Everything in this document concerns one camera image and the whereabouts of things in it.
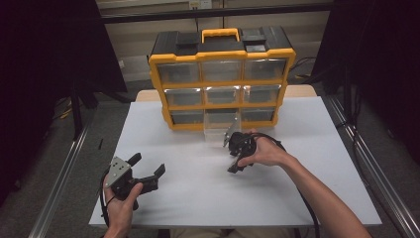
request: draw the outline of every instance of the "human hand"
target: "human hand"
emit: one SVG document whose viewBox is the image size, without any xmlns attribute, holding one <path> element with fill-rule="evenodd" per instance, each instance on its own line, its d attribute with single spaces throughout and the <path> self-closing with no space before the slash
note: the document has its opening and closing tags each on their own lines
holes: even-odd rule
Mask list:
<svg viewBox="0 0 420 238">
<path fill-rule="evenodd" d="M 256 132 L 256 129 L 252 129 L 250 133 Z M 260 163 L 266 166 L 282 166 L 291 157 L 269 138 L 255 137 L 255 140 L 257 143 L 256 151 L 253 155 L 239 160 L 239 167 L 245 167 L 252 163 Z"/>
<path fill-rule="evenodd" d="M 127 237 L 133 218 L 133 205 L 142 192 L 143 184 L 137 183 L 125 200 L 119 200 L 111 187 L 105 187 L 105 181 L 106 178 L 103 189 L 108 208 L 109 228 L 104 237 Z"/>
</svg>

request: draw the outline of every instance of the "dark floor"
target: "dark floor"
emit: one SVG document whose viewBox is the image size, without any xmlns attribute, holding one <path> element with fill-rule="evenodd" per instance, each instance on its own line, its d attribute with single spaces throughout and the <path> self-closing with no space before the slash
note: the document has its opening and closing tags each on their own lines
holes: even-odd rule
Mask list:
<svg viewBox="0 0 420 238">
<path fill-rule="evenodd" d="M 290 82 L 299 83 L 300 80 L 292 78 Z M 130 98 L 135 98 L 140 89 L 152 87 L 149 81 L 137 81 L 129 84 L 129 93 L 125 96 Z M 314 86 L 317 93 L 323 95 L 321 84 L 318 83 Z M 121 104 L 105 95 L 98 95 L 98 98 L 100 104 L 96 109 L 92 126 L 70 173 L 46 237 L 100 237 L 104 234 L 104 230 L 90 227 L 88 221 L 97 199 L 98 179 L 117 146 L 129 110 L 129 104 Z M 333 121 L 338 124 L 340 121 L 334 116 L 326 97 L 324 99 Z M 57 115 L 61 113 L 62 107 L 59 106 L 56 109 Z M 85 116 L 88 111 L 82 108 L 82 113 Z M 410 158 L 403 144 L 388 136 L 386 125 L 364 102 L 359 116 L 358 128 L 389 181 L 416 219 L 419 220 L 419 165 Z M 343 128 L 338 130 L 349 153 L 352 154 L 352 142 Z M 0 223 L 2 224 L 0 237 L 29 236 L 71 147 L 72 137 L 71 114 L 65 119 L 55 119 L 53 121 L 49 129 L 49 135 L 39 150 L 37 160 L 21 179 L 22 188 L 10 193 L 0 207 Z M 391 213 L 392 220 L 397 222 L 364 165 L 363 168 L 367 174 L 367 182 L 374 193 L 378 195 L 378 200 L 385 204 L 384 209 Z M 372 194 L 371 197 L 383 222 L 382 225 L 370 227 L 371 234 L 374 237 L 400 237 L 397 229 L 401 230 L 401 228 L 399 226 L 394 227 L 376 198 Z M 301 232 L 305 234 L 306 229 L 301 229 Z M 157 237 L 157 231 L 136 230 L 132 232 L 130 237 Z M 308 237 L 313 237 L 311 229 Z"/>
</svg>

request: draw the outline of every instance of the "metal bracket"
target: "metal bracket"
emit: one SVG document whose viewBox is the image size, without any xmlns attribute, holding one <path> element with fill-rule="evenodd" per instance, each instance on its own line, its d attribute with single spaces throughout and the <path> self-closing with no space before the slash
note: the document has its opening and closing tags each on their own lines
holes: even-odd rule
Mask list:
<svg viewBox="0 0 420 238">
<path fill-rule="evenodd" d="M 105 187 L 110 187 L 114 184 L 114 182 L 123 176 L 130 168 L 131 166 L 127 162 L 118 157 L 114 157 L 111 161 Z"/>
<path fill-rule="evenodd" d="M 235 117 L 234 123 L 232 123 L 232 125 L 225 132 L 225 139 L 223 140 L 223 147 L 226 147 L 226 145 L 228 145 L 229 140 L 231 140 L 232 134 L 234 134 L 234 132 L 238 130 L 238 123 L 239 123 L 238 117 Z"/>
</svg>

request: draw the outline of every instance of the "wrist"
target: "wrist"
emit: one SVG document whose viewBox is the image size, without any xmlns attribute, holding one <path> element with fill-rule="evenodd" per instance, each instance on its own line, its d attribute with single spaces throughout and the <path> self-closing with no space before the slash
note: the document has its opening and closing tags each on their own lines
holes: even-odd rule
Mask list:
<svg viewBox="0 0 420 238">
<path fill-rule="evenodd" d="M 278 165 L 284 170 L 294 167 L 296 163 L 299 164 L 299 161 L 296 158 L 286 152 L 280 153 L 278 158 L 280 158 Z"/>
<path fill-rule="evenodd" d="M 128 233 L 126 229 L 111 226 L 106 231 L 104 238 L 125 238 Z"/>
</svg>

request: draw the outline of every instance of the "clear plastic object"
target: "clear plastic object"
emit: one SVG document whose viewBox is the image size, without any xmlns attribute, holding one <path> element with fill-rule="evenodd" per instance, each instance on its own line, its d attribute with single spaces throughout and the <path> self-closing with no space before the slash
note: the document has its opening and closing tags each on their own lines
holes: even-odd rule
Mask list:
<svg viewBox="0 0 420 238">
<path fill-rule="evenodd" d="M 167 105 L 186 106 L 201 104 L 200 88 L 165 89 Z"/>
<path fill-rule="evenodd" d="M 276 102 L 281 85 L 244 86 L 244 103 Z"/>
<path fill-rule="evenodd" d="M 244 80 L 273 80 L 283 76 L 286 59 L 245 60 Z"/>
<path fill-rule="evenodd" d="M 240 79 L 241 61 L 209 60 L 201 63 L 203 80 L 205 81 L 233 81 Z"/>
<path fill-rule="evenodd" d="M 176 110 L 169 113 L 175 125 L 203 123 L 203 110 Z"/>
<path fill-rule="evenodd" d="M 242 108 L 241 118 L 243 121 L 271 121 L 274 110 L 274 107 Z"/>
<path fill-rule="evenodd" d="M 207 109 L 204 112 L 204 136 L 209 147 L 223 147 L 225 134 L 235 121 L 241 131 L 241 114 L 237 108 Z"/>
<path fill-rule="evenodd" d="M 237 103 L 239 101 L 240 88 L 240 86 L 206 87 L 204 91 L 206 103 Z"/>
<path fill-rule="evenodd" d="M 199 81 L 197 62 L 160 63 L 157 65 L 163 83 L 185 83 Z"/>
</svg>

